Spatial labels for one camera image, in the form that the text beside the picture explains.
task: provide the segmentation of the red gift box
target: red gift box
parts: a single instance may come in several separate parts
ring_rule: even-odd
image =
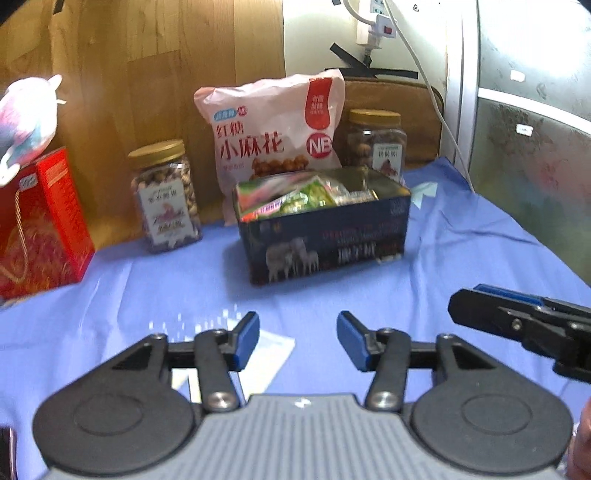
[[[0,189],[0,296],[78,282],[95,248],[61,148],[22,168]]]

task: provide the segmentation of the gray metal surface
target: gray metal surface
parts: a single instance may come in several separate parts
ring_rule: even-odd
[[[517,133],[532,127],[532,135]],[[478,101],[470,174],[478,193],[509,213],[591,284],[591,137],[555,120]]]
[[[591,14],[585,7],[575,0],[478,0],[478,8],[480,87],[591,120]],[[511,70],[525,80],[512,80]]]
[[[371,413],[352,395],[256,395],[208,417],[175,457],[127,480],[472,480],[431,457],[395,415]],[[553,469],[515,477],[558,480]],[[79,480],[50,471],[45,480]]]

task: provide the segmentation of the stuffed animal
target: stuffed animal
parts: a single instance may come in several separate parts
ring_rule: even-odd
[[[61,75],[31,77],[8,87],[0,100],[0,187],[47,148],[56,134],[56,90]]]

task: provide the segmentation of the gray ribbed plate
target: gray ribbed plate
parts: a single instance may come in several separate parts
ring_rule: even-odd
[[[79,480],[50,471],[46,480]],[[171,459],[126,480],[468,480],[485,478],[427,453],[400,417],[373,413],[352,395],[256,395],[211,415]],[[516,476],[558,480],[552,468]]]

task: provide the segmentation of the wooden wall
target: wooden wall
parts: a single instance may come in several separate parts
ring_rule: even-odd
[[[213,136],[193,93],[285,75],[281,0],[55,3],[28,0],[0,27],[0,89],[63,75],[53,146],[70,151],[97,248],[138,236],[126,154],[160,140],[185,140],[203,219],[219,218]]]

